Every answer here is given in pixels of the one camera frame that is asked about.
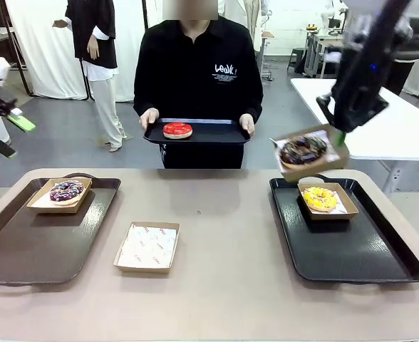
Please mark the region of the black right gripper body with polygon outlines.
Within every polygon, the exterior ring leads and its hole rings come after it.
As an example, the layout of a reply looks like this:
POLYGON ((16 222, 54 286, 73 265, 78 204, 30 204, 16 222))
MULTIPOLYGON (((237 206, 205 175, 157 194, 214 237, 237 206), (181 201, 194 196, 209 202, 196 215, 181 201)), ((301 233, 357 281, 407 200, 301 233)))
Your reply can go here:
POLYGON ((337 76, 337 105, 370 103, 388 72, 388 52, 384 48, 345 46, 337 76))

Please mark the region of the person's left hand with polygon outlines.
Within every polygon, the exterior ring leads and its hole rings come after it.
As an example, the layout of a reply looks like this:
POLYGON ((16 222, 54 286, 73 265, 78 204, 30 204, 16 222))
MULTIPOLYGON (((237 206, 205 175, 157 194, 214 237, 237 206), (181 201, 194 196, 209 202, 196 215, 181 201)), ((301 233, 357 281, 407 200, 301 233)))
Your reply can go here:
POLYGON ((255 123, 251 114, 245 113, 239 118, 239 124, 247 134, 252 137, 255 134, 255 123))

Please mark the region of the person's right hand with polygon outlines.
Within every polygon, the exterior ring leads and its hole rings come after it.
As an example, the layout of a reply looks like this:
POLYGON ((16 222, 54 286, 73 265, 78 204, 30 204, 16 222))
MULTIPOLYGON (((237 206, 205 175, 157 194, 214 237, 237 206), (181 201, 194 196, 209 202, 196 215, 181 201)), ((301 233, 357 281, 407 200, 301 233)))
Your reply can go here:
POLYGON ((150 125, 155 123, 155 121, 159 118, 160 114, 156 108, 149 108, 147 109, 139 119, 141 128, 146 131, 150 125))

